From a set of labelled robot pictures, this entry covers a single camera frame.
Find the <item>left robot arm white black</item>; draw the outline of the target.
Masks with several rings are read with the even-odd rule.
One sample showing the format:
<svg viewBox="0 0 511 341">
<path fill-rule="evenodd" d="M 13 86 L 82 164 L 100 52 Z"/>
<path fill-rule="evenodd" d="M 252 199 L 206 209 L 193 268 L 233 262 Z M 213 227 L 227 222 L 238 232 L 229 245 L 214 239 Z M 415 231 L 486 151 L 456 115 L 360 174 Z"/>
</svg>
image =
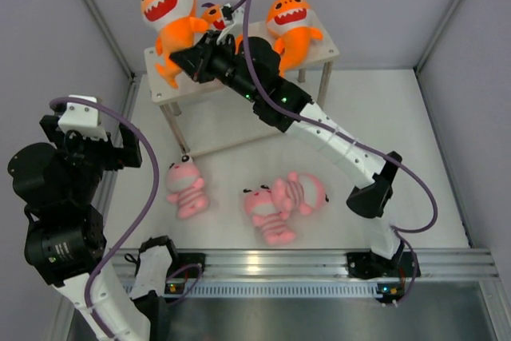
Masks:
<svg viewBox="0 0 511 341">
<path fill-rule="evenodd" d="M 103 174 L 141 166 L 147 141 L 121 120 L 122 145 L 65 133 L 55 116 L 41 127 L 47 141 L 26 146 L 10 160 L 14 192 L 29 221 L 25 258 L 82 315 L 99 340 L 164 340 L 170 317 L 164 300 L 168 276 L 180 257 L 167 236 L 147 239 L 136 258 L 136 279 L 126 291 L 106 256 L 103 216 L 92 200 Z"/>
</svg>

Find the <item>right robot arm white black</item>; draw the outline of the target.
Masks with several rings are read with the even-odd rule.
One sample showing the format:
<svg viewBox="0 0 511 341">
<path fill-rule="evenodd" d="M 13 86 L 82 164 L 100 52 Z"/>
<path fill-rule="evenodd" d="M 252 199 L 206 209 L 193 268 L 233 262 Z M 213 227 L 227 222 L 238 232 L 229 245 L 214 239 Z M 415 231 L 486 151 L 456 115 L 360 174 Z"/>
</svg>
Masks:
<svg viewBox="0 0 511 341">
<path fill-rule="evenodd" d="M 401 156 L 365 149 L 335 125 L 310 94 L 279 74 L 280 56 L 265 39 L 245 37 L 235 43 L 227 36 L 219 42 L 218 36 L 209 31 L 195 45 L 169 57 L 195 83 L 219 81 L 251 102 L 263 123 L 310 145 L 339 167 L 354 185 L 347 207 L 365 220 L 371 241 L 369 250 L 349 254 L 350 275 L 368 280 L 397 271 L 404 243 L 383 214 Z"/>
</svg>

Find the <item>orange shark plush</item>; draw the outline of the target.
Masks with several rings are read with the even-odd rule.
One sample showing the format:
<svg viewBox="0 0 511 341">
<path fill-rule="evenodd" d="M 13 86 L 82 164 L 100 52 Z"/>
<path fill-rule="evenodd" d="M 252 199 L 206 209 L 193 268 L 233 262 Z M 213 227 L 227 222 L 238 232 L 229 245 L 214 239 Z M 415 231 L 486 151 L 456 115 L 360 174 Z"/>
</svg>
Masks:
<svg viewBox="0 0 511 341">
<path fill-rule="evenodd" d="M 201 7 L 204 8 L 201 18 L 203 18 L 208 23 L 208 27 L 210 30 L 221 31 L 225 27 L 224 21 L 222 19 L 222 14 L 220 11 L 220 7 L 224 4 L 205 2 L 201 5 Z M 234 38 L 236 54 L 239 52 L 240 43 L 242 39 L 243 33 L 237 38 Z"/>
<path fill-rule="evenodd" d="M 182 69 L 170 55 L 194 45 L 195 35 L 208 31 L 209 24 L 196 16 L 196 0 L 141 0 L 143 21 L 157 32 L 156 55 L 161 62 L 154 65 L 157 73 L 172 88 Z"/>
<path fill-rule="evenodd" d="M 306 0 L 275 0 L 267 13 L 266 27 L 275 39 L 281 77 L 307 58 L 313 40 L 323 40 L 322 30 L 313 26 L 312 14 Z"/>
</svg>

